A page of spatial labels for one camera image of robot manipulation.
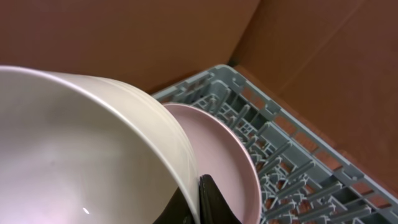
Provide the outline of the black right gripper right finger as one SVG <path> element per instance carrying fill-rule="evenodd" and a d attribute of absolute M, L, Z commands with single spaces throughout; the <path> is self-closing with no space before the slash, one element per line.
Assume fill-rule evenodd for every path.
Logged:
<path fill-rule="evenodd" d="M 241 224 L 209 174 L 200 177 L 201 224 Z"/>

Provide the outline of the pale green bowl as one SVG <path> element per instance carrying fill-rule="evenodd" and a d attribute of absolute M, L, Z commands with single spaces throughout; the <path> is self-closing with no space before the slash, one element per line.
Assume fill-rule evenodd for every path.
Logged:
<path fill-rule="evenodd" d="M 102 77 L 1 67 L 1 222 L 200 222 L 197 163 L 157 100 Z"/>

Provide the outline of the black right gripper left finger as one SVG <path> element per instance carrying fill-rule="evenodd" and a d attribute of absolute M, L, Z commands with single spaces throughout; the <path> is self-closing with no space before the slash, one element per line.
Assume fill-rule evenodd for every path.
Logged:
<path fill-rule="evenodd" d="M 154 224 L 194 224 L 187 201 L 178 188 Z"/>

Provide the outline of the pink round plate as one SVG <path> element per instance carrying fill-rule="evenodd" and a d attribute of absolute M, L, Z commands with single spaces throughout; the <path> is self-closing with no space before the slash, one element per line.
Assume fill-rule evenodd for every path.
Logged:
<path fill-rule="evenodd" d="M 261 217 L 261 188 L 256 169 L 238 137 L 221 121 L 194 106 L 167 103 L 195 153 L 198 173 L 209 174 L 241 223 Z"/>

